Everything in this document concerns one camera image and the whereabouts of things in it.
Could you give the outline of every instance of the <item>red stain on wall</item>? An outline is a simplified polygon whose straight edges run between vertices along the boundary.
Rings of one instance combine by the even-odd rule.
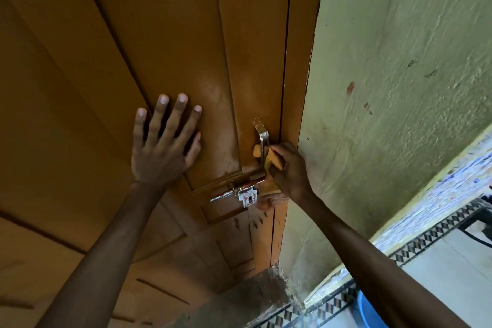
[[[352,81],[347,87],[347,95],[350,95],[352,93],[354,87],[355,87],[355,83]]]

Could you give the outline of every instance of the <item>forearm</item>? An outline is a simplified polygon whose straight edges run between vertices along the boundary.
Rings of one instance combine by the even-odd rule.
[[[163,192],[134,185],[37,327],[106,327],[135,248]]]
[[[306,196],[300,206],[328,238],[358,286],[390,326],[467,326],[314,194]]]

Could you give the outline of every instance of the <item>blue bucket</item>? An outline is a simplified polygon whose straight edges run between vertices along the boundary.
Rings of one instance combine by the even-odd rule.
[[[360,320],[362,321],[359,326],[362,328],[388,328],[362,291],[359,291],[359,294],[357,295],[357,306],[355,308],[355,312],[360,315]]]

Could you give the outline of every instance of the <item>brown wooden door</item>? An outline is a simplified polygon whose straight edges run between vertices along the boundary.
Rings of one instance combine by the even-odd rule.
[[[203,149],[152,214],[112,325],[168,322],[278,261],[286,205],[209,200],[258,169],[255,117],[279,139],[288,5],[0,0],[2,316],[35,321],[107,226],[132,179],[134,113],[161,93],[202,105]]]

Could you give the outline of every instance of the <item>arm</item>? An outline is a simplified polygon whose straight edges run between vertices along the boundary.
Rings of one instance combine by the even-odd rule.
[[[273,145],[272,149],[285,160],[283,171],[270,167],[274,181],[325,234],[388,326],[468,327],[446,305],[324,205],[313,193],[304,159],[292,144]]]
[[[130,268],[147,220],[170,183],[178,179],[200,152],[200,133],[184,156],[201,107],[196,106],[176,138],[188,97],[179,96],[162,137],[158,137],[169,98],[161,95],[144,141],[146,110],[138,109],[133,130],[132,171],[135,182],[111,223],[65,282],[37,327],[106,327]]]

